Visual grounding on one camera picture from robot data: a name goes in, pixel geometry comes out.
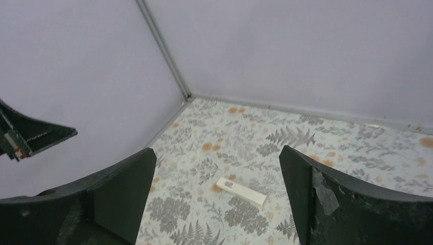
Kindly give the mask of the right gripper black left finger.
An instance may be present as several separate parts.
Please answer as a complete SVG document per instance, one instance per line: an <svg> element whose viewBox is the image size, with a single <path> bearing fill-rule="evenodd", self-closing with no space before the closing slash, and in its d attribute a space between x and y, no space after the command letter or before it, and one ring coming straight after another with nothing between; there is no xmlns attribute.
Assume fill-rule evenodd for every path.
<svg viewBox="0 0 433 245"><path fill-rule="evenodd" d="M146 148L71 183L1 200L1 244L135 244L157 157Z"/></svg>

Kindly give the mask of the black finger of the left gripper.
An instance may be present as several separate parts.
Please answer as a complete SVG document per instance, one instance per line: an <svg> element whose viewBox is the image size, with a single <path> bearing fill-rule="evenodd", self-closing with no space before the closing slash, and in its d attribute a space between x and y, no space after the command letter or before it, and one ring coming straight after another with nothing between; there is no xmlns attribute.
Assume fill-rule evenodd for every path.
<svg viewBox="0 0 433 245"><path fill-rule="evenodd" d="M77 130L26 116L1 101L1 155L20 161L78 134Z"/></svg>

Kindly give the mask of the white remote control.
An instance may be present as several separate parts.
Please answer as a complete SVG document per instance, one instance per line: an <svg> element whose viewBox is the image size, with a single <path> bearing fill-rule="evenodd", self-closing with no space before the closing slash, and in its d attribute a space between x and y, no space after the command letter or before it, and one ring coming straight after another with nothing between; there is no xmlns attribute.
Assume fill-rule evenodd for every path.
<svg viewBox="0 0 433 245"><path fill-rule="evenodd" d="M253 189L237 184L234 181L223 177L218 179L216 186L223 191L231 193L259 207L263 207L265 201L267 200L267 196L265 194L259 193Z"/></svg>

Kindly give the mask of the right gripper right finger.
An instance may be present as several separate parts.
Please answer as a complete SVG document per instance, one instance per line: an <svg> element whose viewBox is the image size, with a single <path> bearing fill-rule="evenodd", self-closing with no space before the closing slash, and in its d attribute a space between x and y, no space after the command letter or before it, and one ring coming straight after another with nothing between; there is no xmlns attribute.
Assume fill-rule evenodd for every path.
<svg viewBox="0 0 433 245"><path fill-rule="evenodd" d="M432 198L360 180L290 146L279 162L301 244L432 244Z"/></svg>

